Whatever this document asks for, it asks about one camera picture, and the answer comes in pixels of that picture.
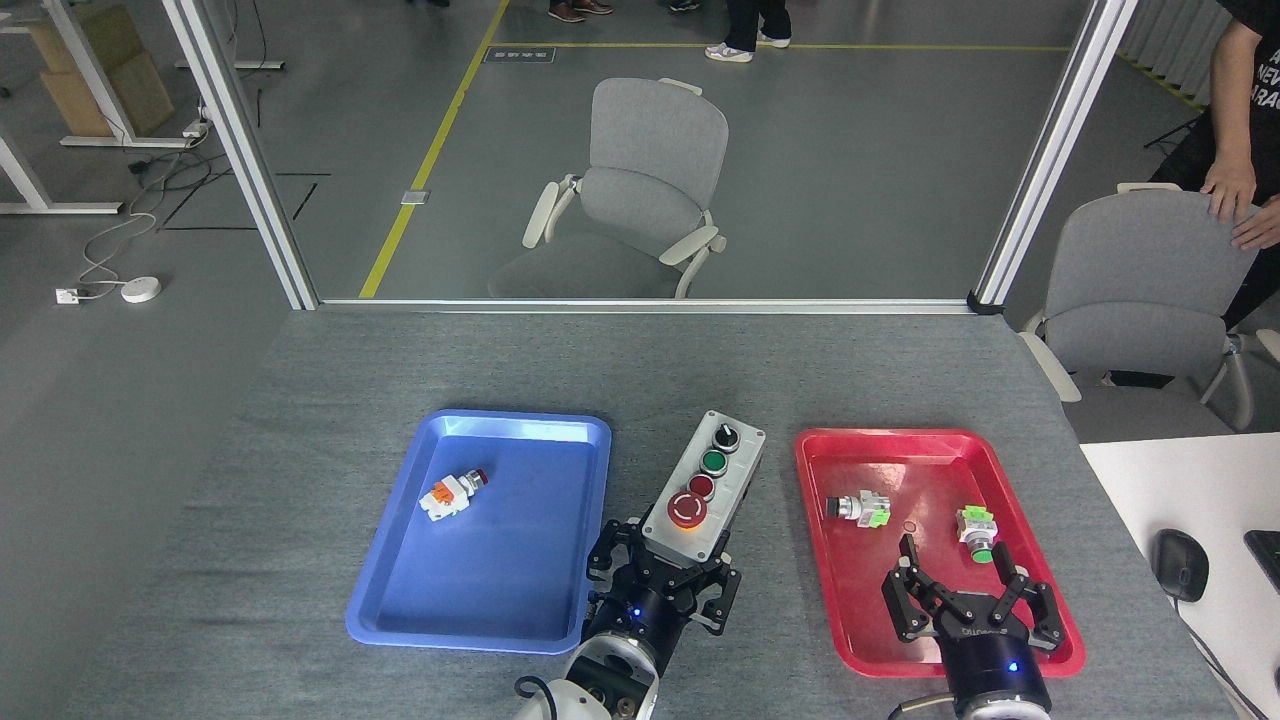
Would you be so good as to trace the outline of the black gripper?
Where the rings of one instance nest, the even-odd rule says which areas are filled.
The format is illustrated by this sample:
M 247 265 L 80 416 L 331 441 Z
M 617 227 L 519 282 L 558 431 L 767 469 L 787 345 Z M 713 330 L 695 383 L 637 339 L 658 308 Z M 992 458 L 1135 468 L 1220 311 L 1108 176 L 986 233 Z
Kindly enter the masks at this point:
M 1004 593 L 989 611 L 989 621 L 943 620 L 943 669 L 959 717 L 1047 717 L 1052 707 L 1030 646 L 1055 651 L 1065 637 L 1053 588 L 1030 579 L 1016 565 L 1007 546 L 995 546 L 993 564 Z M 919 566 L 911 533 L 899 542 L 899 560 L 881 585 L 895 633 L 904 643 L 937 637 L 934 620 L 957 612 L 954 593 Z M 1030 609 L 1028 629 L 1012 616 L 1018 600 Z
M 741 582 L 723 547 L 691 570 L 690 591 L 654 591 L 637 583 L 631 564 L 640 550 L 645 550 L 641 519 L 611 519 L 602 527 L 588 553 L 588 579 L 594 588 L 588 597 L 586 638 L 613 633 L 637 641 L 652 660 L 668 661 L 690 620 L 712 635 L 722 635 Z M 700 601 L 712 587 L 719 594 Z

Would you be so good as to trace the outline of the person's left hand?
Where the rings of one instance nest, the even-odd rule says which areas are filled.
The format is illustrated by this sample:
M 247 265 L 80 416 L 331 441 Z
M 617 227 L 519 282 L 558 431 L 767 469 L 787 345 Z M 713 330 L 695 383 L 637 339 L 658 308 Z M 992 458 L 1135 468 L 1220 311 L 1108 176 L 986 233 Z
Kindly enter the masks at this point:
M 1240 250 L 1266 250 L 1280 238 L 1280 195 L 1271 196 L 1256 213 L 1234 225 L 1231 245 Z

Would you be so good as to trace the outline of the person's right hand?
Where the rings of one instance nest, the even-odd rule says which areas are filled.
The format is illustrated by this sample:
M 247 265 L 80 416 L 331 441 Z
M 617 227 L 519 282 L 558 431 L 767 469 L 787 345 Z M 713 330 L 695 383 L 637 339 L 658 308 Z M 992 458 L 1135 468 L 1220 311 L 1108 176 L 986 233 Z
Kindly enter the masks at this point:
M 1221 222 L 1240 223 L 1249 215 L 1257 188 L 1248 156 L 1219 156 L 1211 164 L 1201 192 L 1210 197 L 1208 213 Z

